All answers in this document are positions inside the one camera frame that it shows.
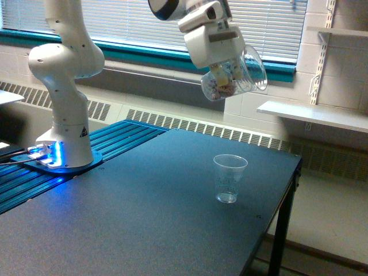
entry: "table leg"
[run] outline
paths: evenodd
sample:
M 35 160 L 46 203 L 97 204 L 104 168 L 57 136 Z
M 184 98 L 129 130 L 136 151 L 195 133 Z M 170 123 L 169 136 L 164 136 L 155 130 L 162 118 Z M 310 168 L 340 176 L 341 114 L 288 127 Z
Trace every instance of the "table leg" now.
M 294 177 L 292 181 L 292 186 L 290 187 L 278 212 L 269 276 L 278 276 L 280 272 L 282 254 L 285 247 L 286 234 L 288 233 L 290 214 L 292 212 L 294 193 L 296 189 L 296 178 Z

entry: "white table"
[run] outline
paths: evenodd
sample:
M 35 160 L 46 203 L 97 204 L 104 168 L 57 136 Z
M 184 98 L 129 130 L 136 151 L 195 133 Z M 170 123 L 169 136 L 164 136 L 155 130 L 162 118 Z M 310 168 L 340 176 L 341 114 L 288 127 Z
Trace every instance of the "white table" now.
M 22 99 L 24 99 L 23 96 L 0 90 L 0 105 L 21 101 Z

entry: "blue led light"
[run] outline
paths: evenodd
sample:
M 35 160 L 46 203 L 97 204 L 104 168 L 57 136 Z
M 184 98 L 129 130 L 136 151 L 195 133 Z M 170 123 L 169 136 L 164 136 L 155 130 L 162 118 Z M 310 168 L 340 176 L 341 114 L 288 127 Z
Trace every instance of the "blue led light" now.
M 34 148 L 34 149 L 29 151 L 29 154 L 35 154 L 36 152 L 39 152 L 39 151 L 40 151 L 39 148 Z
M 62 147 L 60 145 L 60 142 L 56 142 L 54 144 L 54 152 L 53 152 L 53 157 L 54 157 L 54 166 L 61 166 L 62 165 Z

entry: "shelf bracket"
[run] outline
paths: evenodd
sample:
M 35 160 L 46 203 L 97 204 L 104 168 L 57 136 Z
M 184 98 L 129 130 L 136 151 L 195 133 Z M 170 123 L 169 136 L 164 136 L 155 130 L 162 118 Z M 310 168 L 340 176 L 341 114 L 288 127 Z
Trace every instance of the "shelf bracket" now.
M 326 1 L 326 9 L 328 10 L 327 20 L 325 24 L 326 28 L 332 27 L 332 20 L 334 18 L 335 6 L 336 6 L 336 0 Z M 326 55 L 327 55 L 328 42 L 331 36 L 331 34 L 329 33 L 321 33 L 321 32 L 319 32 L 318 35 L 321 38 L 321 51 L 320 51 L 320 57 L 318 61 L 316 75 L 310 80 L 311 83 L 309 86 L 309 95 L 310 95 L 311 105 L 317 105 L 318 93 L 320 90 L 320 84 L 321 84 L 321 80 L 323 76 L 324 63 L 325 63 Z

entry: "dark table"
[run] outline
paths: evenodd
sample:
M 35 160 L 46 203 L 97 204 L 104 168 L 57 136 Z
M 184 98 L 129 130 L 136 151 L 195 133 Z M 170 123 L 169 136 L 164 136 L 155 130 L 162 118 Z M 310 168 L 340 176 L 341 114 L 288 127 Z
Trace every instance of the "dark table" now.
M 235 204 L 217 154 L 249 161 Z M 0 275 L 241 275 L 279 209 L 277 275 L 301 158 L 171 130 L 0 216 Z

